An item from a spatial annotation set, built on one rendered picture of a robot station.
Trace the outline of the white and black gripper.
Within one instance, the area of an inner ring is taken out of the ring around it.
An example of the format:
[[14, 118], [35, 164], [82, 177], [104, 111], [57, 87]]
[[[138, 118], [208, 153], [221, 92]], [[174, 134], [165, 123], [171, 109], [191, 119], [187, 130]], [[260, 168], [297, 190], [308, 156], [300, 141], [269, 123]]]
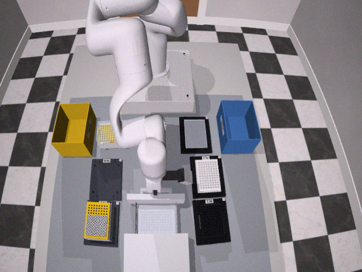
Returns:
[[148, 193], [154, 192], [154, 196], [157, 196], [157, 191], [160, 193], [162, 191], [162, 178], [158, 180], [149, 180], [145, 178], [146, 188]]

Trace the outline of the blue open-top bin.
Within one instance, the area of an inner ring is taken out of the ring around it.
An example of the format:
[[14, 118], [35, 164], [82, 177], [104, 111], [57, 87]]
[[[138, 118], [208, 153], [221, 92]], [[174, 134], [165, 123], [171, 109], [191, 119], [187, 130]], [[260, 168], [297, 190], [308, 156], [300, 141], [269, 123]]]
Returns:
[[261, 141], [252, 100], [222, 100], [216, 118], [221, 154], [252, 153]]

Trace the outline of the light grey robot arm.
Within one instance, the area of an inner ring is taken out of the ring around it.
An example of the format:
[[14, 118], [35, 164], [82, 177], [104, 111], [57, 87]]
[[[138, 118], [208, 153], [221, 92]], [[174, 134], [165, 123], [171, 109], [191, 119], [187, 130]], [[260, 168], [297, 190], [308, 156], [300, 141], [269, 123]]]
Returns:
[[[140, 18], [115, 18], [132, 14]], [[166, 122], [161, 114], [120, 120], [120, 110], [129, 98], [153, 78], [169, 72], [167, 35], [180, 37], [186, 29], [186, 10], [180, 0], [89, 0], [87, 48], [95, 57], [113, 55], [119, 78], [109, 109], [117, 144], [121, 148], [138, 146], [138, 160], [147, 179], [188, 185], [193, 184], [191, 170], [166, 170]]]

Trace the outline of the yellow open-top box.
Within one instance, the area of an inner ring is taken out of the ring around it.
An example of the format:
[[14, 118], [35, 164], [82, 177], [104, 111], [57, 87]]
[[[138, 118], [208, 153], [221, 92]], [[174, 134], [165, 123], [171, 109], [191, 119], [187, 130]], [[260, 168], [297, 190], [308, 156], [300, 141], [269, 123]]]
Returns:
[[96, 120], [90, 103], [60, 104], [51, 144], [61, 156], [92, 156]]

